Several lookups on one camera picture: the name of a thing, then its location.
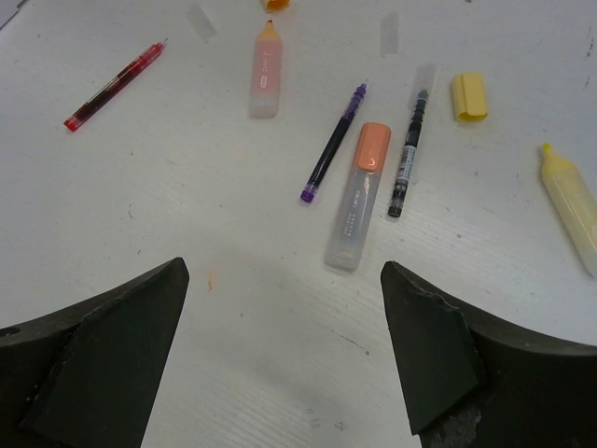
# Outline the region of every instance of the highlighter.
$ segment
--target highlighter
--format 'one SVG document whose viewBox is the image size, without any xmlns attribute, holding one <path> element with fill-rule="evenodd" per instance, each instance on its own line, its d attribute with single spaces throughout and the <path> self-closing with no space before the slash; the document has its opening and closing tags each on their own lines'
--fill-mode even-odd
<svg viewBox="0 0 597 448">
<path fill-rule="evenodd" d="M 392 131 L 365 123 L 326 251 L 326 264 L 354 271 L 361 260 Z"/>
<path fill-rule="evenodd" d="M 270 119 L 278 112 L 280 77 L 282 72 L 282 39 L 273 27 L 265 24 L 255 40 L 253 78 L 249 114 L 256 119 Z"/>
<path fill-rule="evenodd" d="M 543 145 L 541 178 L 587 271 L 597 278 L 597 203 L 574 164 Z"/>
</svg>

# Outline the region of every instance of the orange highlighter cap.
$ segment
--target orange highlighter cap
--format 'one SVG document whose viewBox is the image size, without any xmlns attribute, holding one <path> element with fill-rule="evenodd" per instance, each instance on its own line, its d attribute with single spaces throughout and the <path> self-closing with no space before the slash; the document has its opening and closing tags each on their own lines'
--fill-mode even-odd
<svg viewBox="0 0 597 448">
<path fill-rule="evenodd" d="M 353 165 L 368 173 L 381 174 L 392 130 L 381 123 L 365 123 L 354 154 Z"/>
</svg>

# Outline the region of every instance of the orange highlighter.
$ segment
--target orange highlighter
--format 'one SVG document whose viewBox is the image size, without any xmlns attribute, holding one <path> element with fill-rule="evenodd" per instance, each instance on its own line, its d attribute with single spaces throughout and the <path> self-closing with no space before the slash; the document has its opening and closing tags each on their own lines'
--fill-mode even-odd
<svg viewBox="0 0 597 448">
<path fill-rule="evenodd" d="M 273 27 L 273 21 L 268 21 L 255 40 L 253 79 L 249 100 L 251 117 L 256 119 L 275 117 L 280 101 L 281 72 L 282 39 Z"/>
<path fill-rule="evenodd" d="M 361 130 L 336 225 L 327 245 L 329 266 L 347 271 L 358 267 L 391 136 L 392 131 L 385 124 L 365 123 Z"/>
</svg>

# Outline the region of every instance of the orange cap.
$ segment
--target orange cap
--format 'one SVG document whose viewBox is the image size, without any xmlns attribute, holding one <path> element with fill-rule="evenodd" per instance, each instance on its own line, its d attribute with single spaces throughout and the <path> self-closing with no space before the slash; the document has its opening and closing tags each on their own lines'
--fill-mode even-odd
<svg viewBox="0 0 597 448">
<path fill-rule="evenodd" d="M 268 12 L 276 12 L 290 4 L 290 0 L 261 0 Z"/>
<path fill-rule="evenodd" d="M 392 130 L 385 124 L 365 123 L 354 154 L 353 165 L 368 173 L 381 173 Z"/>
</svg>

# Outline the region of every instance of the purple pen tip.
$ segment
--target purple pen tip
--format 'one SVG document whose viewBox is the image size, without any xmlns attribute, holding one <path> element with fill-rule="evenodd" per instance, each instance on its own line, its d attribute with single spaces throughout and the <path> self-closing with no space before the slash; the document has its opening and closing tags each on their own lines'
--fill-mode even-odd
<svg viewBox="0 0 597 448">
<path fill-rule="evenodd" d="M 305 203 L 312 203 L 313 199 L 315 199 L 315 193 L 317 192 L 317 187 L 315 185 L 308 185 L 305 189 L 300 193 L 300 199 Z"/>
</svg>

